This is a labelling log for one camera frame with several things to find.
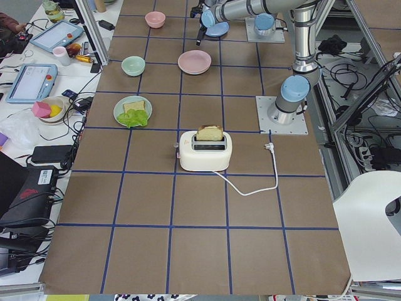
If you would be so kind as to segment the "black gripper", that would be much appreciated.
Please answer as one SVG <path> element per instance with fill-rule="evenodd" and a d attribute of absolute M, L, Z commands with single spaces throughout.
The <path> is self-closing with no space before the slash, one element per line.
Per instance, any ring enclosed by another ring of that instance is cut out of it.
<path fill-rule="evenodd" d="M 190 18 L 195 18 L 198 14 L 202 14 L 202 7 L 201 6 L 195 6 L 192 7 L 190 10 Z M 206 27 L 201 26 L 198 30 L 197 38 L 196 38 L 196 45 L 200 46 L 202 40 L 204 39 L 204 36 L 206 35 Z"/>

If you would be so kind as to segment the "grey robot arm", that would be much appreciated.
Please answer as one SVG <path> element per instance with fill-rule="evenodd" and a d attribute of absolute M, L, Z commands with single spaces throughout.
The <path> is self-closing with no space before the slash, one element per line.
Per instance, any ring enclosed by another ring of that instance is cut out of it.
<path fill-rule="evenodd" d="M 195 44 L 200 46 L 203 39 L 206 38 L 221 38 L 228 34 L 233 27 L 228 22 L 214 22 L 212 26 L 208 27 L 209 14 L 207 14 L 210 7 L 199 3 L 198 6 L 191 8 L 190 17 L 194 18 L 197 14 L 200 15 L 200 27 L 198 30 Z M 257 14 L 252 17 L 244 19 L 246 38 L 248 42 L 254 43 L 284 43 L 284 29 L 280 27 L 281 23 L 275 18 L 275 15 L 268 13 Z"/>
<path fill-rule="evenodd" d="M 200 1 L 205 5 L 200 11 L 202 32 L 218 23 L 254 16 L 258 34 L 269 30 L 273 23 L 268 17 L 291 11 L 294 24 L 293 75 L 285 79 L 279 96 L 270 105 L 267 115 L 272 122 L 289 125 L 297 115 L 300 103 L 309 94 L 319 78 L 320 70 L 315 61 L 316 22 L 319 1 Z"/>

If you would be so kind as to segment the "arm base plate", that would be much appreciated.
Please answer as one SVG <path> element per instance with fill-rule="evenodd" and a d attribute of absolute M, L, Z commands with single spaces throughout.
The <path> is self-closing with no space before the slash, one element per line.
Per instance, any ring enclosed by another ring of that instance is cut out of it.
<path fill-rule="evenodd" d="M 253 43 L 284 43 L 284 29 L 281 22 L 274 19 L 274 24 L 268 22 L 271 25 L 268 29 L 258 28 L 256 25 L 256 18 L 246 18 L 246 34 L 247 41 Z"/>
<path fill-rule="evenodd" d="M 259 131 L 273 135 L 308 135 L 305 115 L 299 105 L 292 113 L 281 112 L 276 107 L 276 97 L 256 96 Z"/>

